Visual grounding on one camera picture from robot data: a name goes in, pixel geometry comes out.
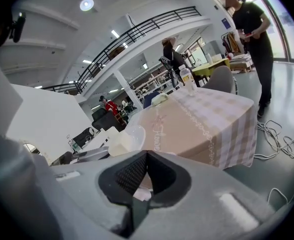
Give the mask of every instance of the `black pants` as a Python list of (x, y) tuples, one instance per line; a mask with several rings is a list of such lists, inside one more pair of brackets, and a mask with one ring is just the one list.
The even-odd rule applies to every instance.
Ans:
[(273, 53), (270, 48), (256, 47), (249, 52), (261, 84), (259, 104), (266, 106), (272, 98)]

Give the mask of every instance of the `yellow table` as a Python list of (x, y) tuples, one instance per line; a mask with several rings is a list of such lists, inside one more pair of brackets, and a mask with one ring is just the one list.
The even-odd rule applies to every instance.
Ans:
[(196, 76), (211, 76), (215, 68), (218, 68), (219, 66), (226, 65), (228, 68), (231, 67), (229, 59), (223, 58), (215, 63), (209, 64), (203, 64), (198, 67), (195, 67), (192, 72), (195, 73)]

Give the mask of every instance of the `hand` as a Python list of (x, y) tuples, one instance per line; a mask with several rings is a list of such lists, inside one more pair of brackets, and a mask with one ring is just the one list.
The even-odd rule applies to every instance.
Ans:
[(258, 29), (253, 30), (251, 33), (252, 37), (255, 39), (259, 39), (261, 37), (261, 32)]
[(246, 37), (244, 34), (239, 34), (239, 37), (245, 41), (245, 43), (248, 43), (250, 41), (250, 37)]

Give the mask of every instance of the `clothing rack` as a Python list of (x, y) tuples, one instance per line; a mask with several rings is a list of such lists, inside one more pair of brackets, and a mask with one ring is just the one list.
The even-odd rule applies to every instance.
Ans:
[(235, 36), (233, 32), (227, 32), (225, 34), (222, 34), (220, 36), (222, 40), (222, 45), (225, 47), (227, 53), (240, 53), (240, 48), (233, 36)]

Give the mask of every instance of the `white plate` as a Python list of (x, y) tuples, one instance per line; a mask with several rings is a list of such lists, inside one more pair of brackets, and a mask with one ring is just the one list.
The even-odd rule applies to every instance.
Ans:
[(124, 130), (131, 138), (130, 151), (142, 150), (146, 138), (146, 131), (140, 125), (126, 127)]

